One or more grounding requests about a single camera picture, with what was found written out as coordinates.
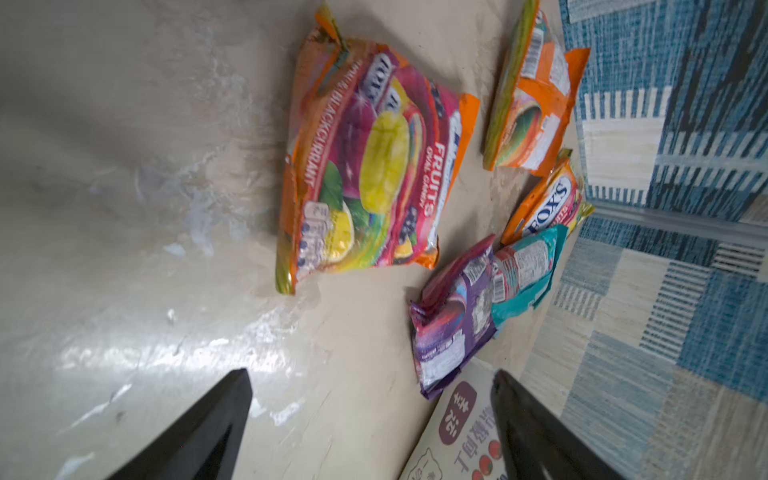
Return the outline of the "white printed paper bag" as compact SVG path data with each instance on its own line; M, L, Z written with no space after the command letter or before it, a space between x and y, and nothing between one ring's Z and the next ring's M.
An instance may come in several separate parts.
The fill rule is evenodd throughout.
M494 370L472 359L446 388L400 475L409 480L506 479L491 406Z

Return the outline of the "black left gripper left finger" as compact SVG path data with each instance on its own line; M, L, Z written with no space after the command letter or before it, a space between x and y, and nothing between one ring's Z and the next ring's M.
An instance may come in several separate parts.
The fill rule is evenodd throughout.
M245 369L232 370L112 479L230 479L252 401Z

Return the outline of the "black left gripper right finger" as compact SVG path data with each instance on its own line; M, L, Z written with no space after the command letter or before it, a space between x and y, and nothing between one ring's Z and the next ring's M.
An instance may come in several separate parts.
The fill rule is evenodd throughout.
M621 477L507 371L495 372L490 400L510 479Z

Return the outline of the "teal snack bag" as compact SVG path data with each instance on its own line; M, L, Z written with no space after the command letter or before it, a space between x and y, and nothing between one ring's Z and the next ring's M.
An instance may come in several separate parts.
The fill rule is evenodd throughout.
M508 320L535 309L546 297L568 232L567 226L556 225L495 253L491 317L497 330Z

